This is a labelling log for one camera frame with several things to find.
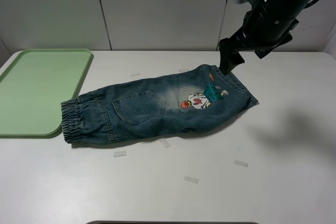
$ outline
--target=cartoon patch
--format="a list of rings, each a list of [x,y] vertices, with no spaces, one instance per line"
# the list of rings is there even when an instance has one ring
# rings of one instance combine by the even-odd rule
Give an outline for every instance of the cartoon patch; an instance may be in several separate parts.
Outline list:
[[[187,101],[181,103],[181,108],[186,109],[193,106],[195,109],[203,110],[210,106],[212,102],[224,99],[223,96],[228,96],[229,93],[223,90],[221,93],[218,91],[217,86],[210,83],[203,93],[192,93],[189,95]]]
[[[209,76],[210,76],[210,78],[213,80],[213,81],[215,81],[215,78],[214,78],[214,76],[210,73],[209,74]]]

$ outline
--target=waistband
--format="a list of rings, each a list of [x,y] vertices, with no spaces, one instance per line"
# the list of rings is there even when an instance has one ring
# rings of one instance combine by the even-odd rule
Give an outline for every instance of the waistband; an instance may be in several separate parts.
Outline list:
[[[250,91],[248,91],[248,89],[241,83],[241,81],[238,80],[238,78],[233,73],[223,75],[223,73],[217,66],[211,66],[211,68],[231,88],[250,97],[248,106],[249,108],[259,103],[258,100],[250,93]]]

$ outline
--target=plastic tray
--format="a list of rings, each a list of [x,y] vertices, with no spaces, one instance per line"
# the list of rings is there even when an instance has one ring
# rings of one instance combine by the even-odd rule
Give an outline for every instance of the plastic tray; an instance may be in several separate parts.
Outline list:
[[[60,104],[76,96],[93,55],[87,49],[28,49],[0,76],[0,136],[48,136]]]

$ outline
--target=table surface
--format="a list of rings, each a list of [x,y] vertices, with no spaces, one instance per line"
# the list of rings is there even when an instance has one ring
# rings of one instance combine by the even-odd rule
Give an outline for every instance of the table surface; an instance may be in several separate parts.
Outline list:
[[[219,64],[218,52],[92,53],[81,93]],[[335,223],[336,61],[317,52],[242,55],[233,72],[260,105],[213,134],[169,137],[167,149],[158,138],[106,148],[72,147],[62,134],[0,139],[0,223]]]

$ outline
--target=blue jeans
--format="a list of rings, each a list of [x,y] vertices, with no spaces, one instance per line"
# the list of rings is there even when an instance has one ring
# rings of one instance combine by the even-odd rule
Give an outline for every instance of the blue jeans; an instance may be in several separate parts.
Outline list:
[[[107,86],[61,104],[67,143],[111,144],[206,132],[258,101],[232,74],[201,65],[185,73]]]

